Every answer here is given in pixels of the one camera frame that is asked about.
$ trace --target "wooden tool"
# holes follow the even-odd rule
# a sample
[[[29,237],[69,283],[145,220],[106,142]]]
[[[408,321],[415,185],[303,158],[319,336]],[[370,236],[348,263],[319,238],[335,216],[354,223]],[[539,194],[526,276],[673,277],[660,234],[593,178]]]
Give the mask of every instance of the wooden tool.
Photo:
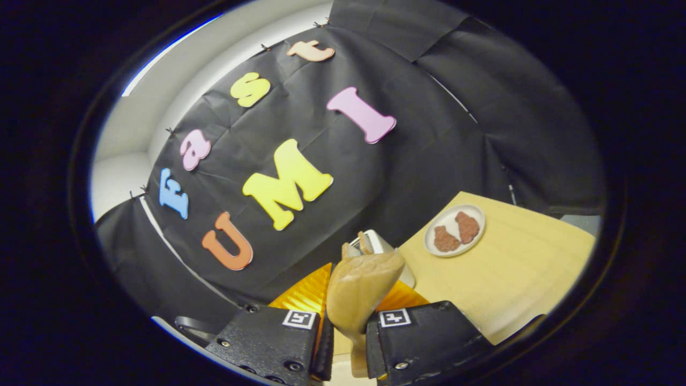
[[[327,312],[331,323],[353,342],[353,376],[366,378],[364,328],[400,277],[405,261],[396,251],[356,256],[357,252],[348,243],[343,244],[342,259],[329,279]]]
[[[367,237],[366,234],[359,232],[357,233],[357,237],[359,238],[359,249],[363,254],[371,255],[374,253],[374,248],[372,247],[369,237]]]

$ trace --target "brown food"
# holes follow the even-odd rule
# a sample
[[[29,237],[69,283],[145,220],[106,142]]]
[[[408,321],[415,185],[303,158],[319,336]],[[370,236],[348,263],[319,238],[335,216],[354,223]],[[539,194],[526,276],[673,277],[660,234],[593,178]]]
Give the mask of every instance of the brown food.
[[[457,221],[460,226],[460,239],[462,244],[469,244],[474,240],[474,237],[479,234],[479,223],[464,212],[458,212],[455,221]]]
[[[445,226],[441,225],[434,228],[436,237],[434,238],[434,245],[441,252],[450,252],[456,250],[460,246],[460,241],[455,236],[445,230]]]

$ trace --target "letter m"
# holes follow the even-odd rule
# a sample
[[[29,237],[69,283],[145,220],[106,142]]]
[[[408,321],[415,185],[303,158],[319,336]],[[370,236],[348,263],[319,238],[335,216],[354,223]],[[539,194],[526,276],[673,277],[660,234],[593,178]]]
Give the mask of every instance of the letter m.
[[[293,221],[293,212],[283,210],[279,204],[295,210],[303,209],[296,184],[306,201],[314,201],[331,184],[333,177],[322,174],[298,151],[298,142],[288,139],[274,152],[274,163],[279,178],[254,173],[243,185],[243,194],[252,196],[274,220],[274,229],[280,231]]]

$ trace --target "table surface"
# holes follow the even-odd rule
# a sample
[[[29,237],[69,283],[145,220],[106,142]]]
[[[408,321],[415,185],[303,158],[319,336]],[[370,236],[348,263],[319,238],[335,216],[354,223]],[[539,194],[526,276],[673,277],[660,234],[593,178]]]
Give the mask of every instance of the table surface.
[[[424,247],[432,219],[398,250],[414,273],[415,291],[430,302],[453,302],[498,344],[562,300],[587,263],[595,238],[544,214],[467,192],[443,210],[462,204],[478,206],[486,217],[474,247],[450,258],[432,255]],[[350,350],[350,341],[335,331],[334,354]]]

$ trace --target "black cloth backdrop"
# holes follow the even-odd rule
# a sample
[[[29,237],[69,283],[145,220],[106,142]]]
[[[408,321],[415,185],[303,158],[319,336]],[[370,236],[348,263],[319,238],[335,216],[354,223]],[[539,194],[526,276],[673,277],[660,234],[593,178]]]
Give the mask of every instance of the black cloth backdrop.
[[[442,3],[419,3],[335,1],[329,25],[242,63],[175,127],[150,176],[150,209],[185,263],[227,296],[267,303],[338,261],[341,244],[360,230],[375,229],[400,245],[459,191],[511,203],[513,184],[519,203],[530,209],[599,213],[600,160],[564,87],[479,21]],[[311,63],[286,54],[294,43],[311,40],[320,49],[334,47],[335,56]],[[246,109],[229,90],[248,72],[268,79],[271,89]],[[350,119],[326,109],[349,86],[380,113],[396,117],[396,127],[380,142],[367,144]],[[212,150],[188,172],[180,143],[198,128]],[[242,188],[256,172],[277,177],[274,151],[290,138],[334,181],[276,231]],[[158,203],[163,168],[189,196],[187,220]],[[243,271],[225,268],[201,245],[222,212],[230,213],[254,250]],[[223,232],[217,238],[236,252]]]
[[[147,219],[139,199],[109,210],[96,228],[108,266],[148,315],[171,325],[177,316],[186,316],[223,326],[238,311],[178,261]]]

